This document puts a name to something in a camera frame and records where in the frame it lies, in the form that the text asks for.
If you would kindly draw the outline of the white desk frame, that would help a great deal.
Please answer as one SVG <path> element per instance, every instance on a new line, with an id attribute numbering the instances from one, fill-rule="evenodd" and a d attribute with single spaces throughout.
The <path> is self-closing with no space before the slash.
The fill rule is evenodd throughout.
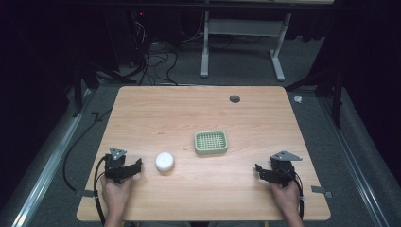
<path id="1" fill-rule="evenodd" d="M 203 48 L 201 54 L 200 76 L 209 75 L 209 36 L 210 35 L 239 35 L 253 37 L 275 37 L 277 44 L 269 51 L 270 60 L 276 79 L 284 81 L 285 75 L 279 60 L 285 36 L 288 31 L 291 13 L 287 13 L 282 21 L 260 21 L 244 19 L 214 19 L 209 12 L 203 13 Z"/>

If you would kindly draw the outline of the black metal stand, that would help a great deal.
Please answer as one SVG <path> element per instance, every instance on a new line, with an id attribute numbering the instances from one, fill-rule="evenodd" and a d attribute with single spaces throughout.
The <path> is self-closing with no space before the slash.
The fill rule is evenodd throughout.
<path id="1" fill-rule="evenodd" d="M 74 117 L 77 117 L 83 111 L 84 94 L 82 92 L 83 91 L 82 84 L 85 84 L 89 90 L 96 90 L 99 87 L 99 82 L 97 81 L 96 78 L 96 74 L 98 72 L 120 82 L 133 83 L 133 84 L 136 83 L 135 80 L 125 78 L 113 70 L 106 69 L 88 60 L 77 61 L 73 72 L 74 72 L 73 76 Z"/>
<path id="2" fill-rule="evenodd" d="M 314 91 L 316 97 L 332 97 L 331 117 L 336 127 L 340 128 L 342 77 L 342 69 L 327 68 L 286 86 L 285 90 L 291 92 L 303 86 L 316 85 Z"/>

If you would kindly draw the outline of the green soap dish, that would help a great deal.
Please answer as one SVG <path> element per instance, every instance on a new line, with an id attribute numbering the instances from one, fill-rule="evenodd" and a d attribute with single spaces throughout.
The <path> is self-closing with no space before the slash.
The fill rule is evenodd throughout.
<path id="1" fill-rule="evenodd" d="M 195 152 L 198 155 L 214 155 L 228 150 L 225 131 L 198 131 L 194 135 Z"/>

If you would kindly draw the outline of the person's right hand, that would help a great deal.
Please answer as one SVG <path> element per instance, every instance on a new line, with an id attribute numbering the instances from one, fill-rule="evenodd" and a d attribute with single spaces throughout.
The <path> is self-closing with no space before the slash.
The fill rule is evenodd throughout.
<path id="1" fill-rule="evenodd" d="M 275 203 L 285 220 L 299 217 L 299 189 L 295 182 L 283 187 L 278 183 L 270 183 Z"/>

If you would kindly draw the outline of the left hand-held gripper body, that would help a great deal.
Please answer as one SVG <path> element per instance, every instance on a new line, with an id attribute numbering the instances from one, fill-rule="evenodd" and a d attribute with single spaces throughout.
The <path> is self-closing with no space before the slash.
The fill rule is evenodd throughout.
<path id="1" fill-rule="evenodd" d="M 127 152 L 119 148 L 109 148 L 109 151 L 110 153 L 105 155 L 105 177 L 122 184 Z"/>

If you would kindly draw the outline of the grey tape strip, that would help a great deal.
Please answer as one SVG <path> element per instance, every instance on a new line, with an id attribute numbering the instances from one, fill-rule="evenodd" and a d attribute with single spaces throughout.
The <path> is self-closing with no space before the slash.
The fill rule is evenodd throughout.
<path id="1" fill-rule="evenodd" d="M 318 193 L 318 194 L 323 194 L 327 199 L 333 198 L 333 194 L 330 191 L 327 191 L 324 187 L 322 186 L 315 186 L 311 185 L 311 191 L 313 193 Z"/>
<path id="2" fill-rule="evenodd" d="M 93 199 L 95 197 L 95 193 L 92 190 L 77 190 L 75 192 L 75 197 L 77 198 L 82 198 L 82 197 L 86 197 L 86 198 L 91 198 Z"/>

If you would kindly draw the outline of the black computer tower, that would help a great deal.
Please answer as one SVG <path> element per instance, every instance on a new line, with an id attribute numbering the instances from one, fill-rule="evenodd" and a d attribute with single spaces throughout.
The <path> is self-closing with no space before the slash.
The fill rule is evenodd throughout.
<path id="1" fill-rule="evenodd" d="M 147 49 L 147 34 L 135 10 L 110 9 L 104 12 L 119 66 L 138 66 Z"/>

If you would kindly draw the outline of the person's left hand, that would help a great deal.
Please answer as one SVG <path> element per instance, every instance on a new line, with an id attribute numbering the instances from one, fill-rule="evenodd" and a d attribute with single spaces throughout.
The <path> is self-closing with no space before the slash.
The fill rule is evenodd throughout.
<path id="1" fill-rule="evenodd" d="M 109 222 L 122 220 L 130 198 L 132 178 L 128 178 L 123 183 L 115 183 L 102 176 L 100 182 L 103 199 L 108 207 L 106 220 Z"/>

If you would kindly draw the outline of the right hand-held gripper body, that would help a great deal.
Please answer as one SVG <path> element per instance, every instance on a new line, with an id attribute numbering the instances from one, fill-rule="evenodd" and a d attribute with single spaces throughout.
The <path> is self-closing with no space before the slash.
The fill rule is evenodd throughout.
<path id="1" fill-rule="evenodd" d="M 272 181 L 286 187 L 295 180 L 295 167 L 292 161 L 302 161 L 303 158 L 288 151 L 279 151 L 270 157 Z"/>

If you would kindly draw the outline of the white round soap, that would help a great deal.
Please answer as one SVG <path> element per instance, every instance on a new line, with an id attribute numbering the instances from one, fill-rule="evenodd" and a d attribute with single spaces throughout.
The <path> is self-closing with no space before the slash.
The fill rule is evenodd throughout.
<path id="1" fill-rule="evenodd" d="M 162 152 L 157 155 L 155 165 L 159 171 L 165 172 L 174 167 L 175 160 L 169 152 Z"/>

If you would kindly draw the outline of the aluminium floor rail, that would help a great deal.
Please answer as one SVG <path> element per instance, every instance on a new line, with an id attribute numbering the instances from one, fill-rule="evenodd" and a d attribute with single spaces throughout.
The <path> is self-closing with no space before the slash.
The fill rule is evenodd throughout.
<path id="1" fill-rule="evenodd" d="M 335 121 L 332 119 L 331 109 L 329 107 L 327 100 L 325 98 L 319 98 L 318 102 L 332 130 L 334 131 L 337 140 L 340 143 L 340 147 L 347 168 L 350 171 L 350 175 L 353 178 L 353 181 L 357 187 L 357 191 L 363 203 L 366 206 L 366 209 L 371 217 L 372 222 L 374 223 L 375 227 L 390 227 L 390 224 L 382 208 L 378 203 L 377 197 L 372 187 L 369 185 L 365 175 L 363 174 L 353 151 L 351 150 L 348 142 L 346 141 L 346 138 L 341 128 L 339 128 L 338 125 L 335 123 Z"/>
<path id="2" fill-rule="evenodd" d="M 83 103 L 78 113 L 75 113 L 75 104 L 71 102 L 56 127 L 50 132 L 13 195 L 18 205 L 9 227 L 27 227 L 33 219 L 72 141 L 83 112 L 94 94 L 95 91 L 85 89 Z"/>

